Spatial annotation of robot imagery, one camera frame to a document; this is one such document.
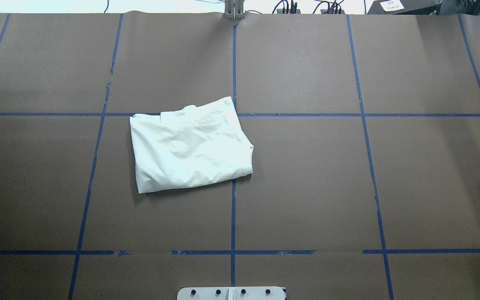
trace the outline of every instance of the horizontal blue line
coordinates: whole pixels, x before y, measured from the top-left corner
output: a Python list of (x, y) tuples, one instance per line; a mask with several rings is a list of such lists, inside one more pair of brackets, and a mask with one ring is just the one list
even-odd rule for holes
[(185, 250), (171, 251), (172, 255), (312, 255), (315, 250)]
[[(387, 254), (480, 253), (480, 249), (387, 249)], [(383, 254), (382, 250), (362, 250), (362, 254)]]
[[(81, 255), (114, 255), (114, 251), (81, 251)], [(77, 251), (0, 250), (0, 255), (76, 255)]]
[[(130, 117), (135, 114), (140, 114), (142, 112), (106, 112), (105, 116), (110, 116), (110, 117)], [(153, 115), (157, 116), (160, 115), (158, 112), (143, 112), (142, 114), (147, 114), (147, 115)], [(103, 114), (100, 112), (0, 112), (0, 116), (6, 116), (6, 117), (35, 117), (35, 116), (40, 116), (40, 117), (60, 117), (60, 116), (70, 116), (70, 117), (101, 117)], [(366, 113), (364, 114), (366, 117), (372, 118), (372, 117), (463, 117), (463, 118), (480, 118), (480, 114), (372, 114), (372, 113)], [(354, 113), (320, 113), (320, 114), (308, 114), (308, 113), (286, 113), (286, 114), (281, 114), (281, 113), (260, 113), (260, 114), (248, 114), (248, 113), (239, 113), (239, 117), (361, 117), (362, 114), (354, 114)]]

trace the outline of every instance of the white floor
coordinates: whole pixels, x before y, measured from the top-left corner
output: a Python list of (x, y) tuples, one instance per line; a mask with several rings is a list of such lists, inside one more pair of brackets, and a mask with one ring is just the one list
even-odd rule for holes
[[(245, 10), (271, 13), (278, 0), (245, 0)], [(298, 0), (301, 13), (312, 13), (318, 1)], [(373, 0), (366, 0), (369, 10)], [(344, 0), (341, 4), (349, 15), (363, 15), (363, 0)], [(0, 0), (2, 13), (102, 13), (107, 0)], [(223, 2), (218, 0), (110, 0), (107, 12), (123, 13), (143, 11), (154, 13), (203, 13), (223, 12)]]

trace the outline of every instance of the folded white fabric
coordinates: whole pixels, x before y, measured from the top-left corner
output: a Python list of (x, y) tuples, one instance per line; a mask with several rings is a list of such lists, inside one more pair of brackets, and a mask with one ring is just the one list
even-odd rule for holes
[(253, 145), (231, 97), (160, 116), (130, 117), (139, 193), (192, 188), (253, 173)]

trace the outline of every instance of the white label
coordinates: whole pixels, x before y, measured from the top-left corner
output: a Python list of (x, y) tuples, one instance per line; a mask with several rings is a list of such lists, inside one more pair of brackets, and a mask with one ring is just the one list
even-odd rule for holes
[(384, 9), (385, 11), (398, 11), (405, 8), (401, 4), (400, 0), (390, 0), (390, 1), (381, 2), (381, 6), (383, 7), (382, 9)]

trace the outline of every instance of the crumpled cloth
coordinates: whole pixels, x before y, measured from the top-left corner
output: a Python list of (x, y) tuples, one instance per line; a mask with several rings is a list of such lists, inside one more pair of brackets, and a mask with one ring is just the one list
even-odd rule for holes
[(231, 97), (160, 116), (130, 117), (139, 193), (192, 188), (253, 173), (253, 145)]

